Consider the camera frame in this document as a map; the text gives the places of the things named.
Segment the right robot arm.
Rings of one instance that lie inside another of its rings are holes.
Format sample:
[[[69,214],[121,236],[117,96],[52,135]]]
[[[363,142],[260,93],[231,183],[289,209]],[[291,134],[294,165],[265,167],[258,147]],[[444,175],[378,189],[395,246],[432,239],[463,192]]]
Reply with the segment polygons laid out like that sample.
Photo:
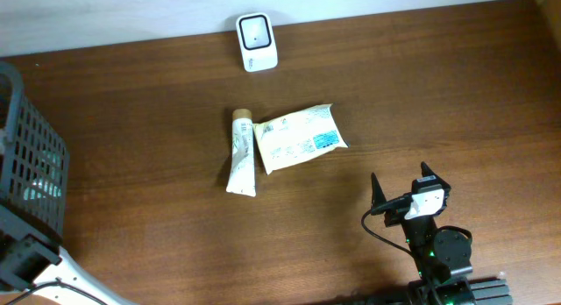
[[[373,231],[370,235],[408,254],[420,280],[408,284],[404,304],[474,304],[474,293],[466,276],[472,273],[472,233],[457,226],[438,227],[435,218],[447,208],[451,185],[421,164],[422,177],[412,181],[411,190],[388,200],[375,174],[372,181],[372,206],[362,216],[384,216],[386,227],[400,225],[407,247],[398,245]]]

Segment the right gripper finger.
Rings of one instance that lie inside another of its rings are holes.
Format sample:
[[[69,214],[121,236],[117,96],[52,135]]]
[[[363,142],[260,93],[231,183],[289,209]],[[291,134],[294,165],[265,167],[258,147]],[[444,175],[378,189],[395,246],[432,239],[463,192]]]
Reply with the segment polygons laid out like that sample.
[[[446,182],[443,178],[441,178],[438,174],[436,174],[426,162],[421,163],[421,171],[422,171],[422,182],[430,182],[439,184],[442,189],[450,190],[451,185]]]
[[[375,173],[371,173],[371,183],[373,191],[371,211],[377,212],[387,202],[387,199]]]

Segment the grey arm base mount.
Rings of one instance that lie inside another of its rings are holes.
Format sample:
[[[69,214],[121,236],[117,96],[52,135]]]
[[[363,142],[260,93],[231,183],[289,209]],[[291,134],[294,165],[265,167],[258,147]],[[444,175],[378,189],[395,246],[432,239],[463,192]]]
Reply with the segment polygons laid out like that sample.
[[[508,283],[504,279],[471,282],[469,287],[476,305],[513,305]]]

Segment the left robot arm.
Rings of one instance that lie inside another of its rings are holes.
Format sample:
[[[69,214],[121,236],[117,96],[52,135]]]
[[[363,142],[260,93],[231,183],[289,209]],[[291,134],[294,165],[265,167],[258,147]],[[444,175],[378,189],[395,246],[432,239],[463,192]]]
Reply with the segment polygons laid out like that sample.
[[[1,206],[1,288],[58,304],[127,304],[133,302],[85,271],[62,247],[49,223],[10,204]]]

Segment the white barcode scanner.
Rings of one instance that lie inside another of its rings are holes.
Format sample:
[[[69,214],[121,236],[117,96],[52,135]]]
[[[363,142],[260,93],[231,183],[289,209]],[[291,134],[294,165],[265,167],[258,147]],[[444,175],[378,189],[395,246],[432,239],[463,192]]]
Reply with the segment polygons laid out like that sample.
[[[266,13],[257,12],[238,17],[236,31],[246,72],[264,71],[278,65],[272,22]]]

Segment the grey plastic mesh basket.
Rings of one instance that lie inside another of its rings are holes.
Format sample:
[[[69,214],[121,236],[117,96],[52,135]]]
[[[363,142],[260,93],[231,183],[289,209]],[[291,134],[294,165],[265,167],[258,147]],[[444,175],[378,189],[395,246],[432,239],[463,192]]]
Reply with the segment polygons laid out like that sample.
[[[22,75],[4,61],[1,84],[9,90],[1,95],[1,203],[61,245],[69,165],[66,143],[26,97]]]

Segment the white tube brown cap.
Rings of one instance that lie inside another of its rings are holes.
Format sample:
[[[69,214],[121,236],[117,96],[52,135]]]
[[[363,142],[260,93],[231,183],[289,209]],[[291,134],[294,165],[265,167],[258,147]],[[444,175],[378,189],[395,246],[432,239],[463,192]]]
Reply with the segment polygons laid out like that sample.
[[[232,113],[231,171],[226,191],[237,195],[256,195],[252,113],[237,109]]]

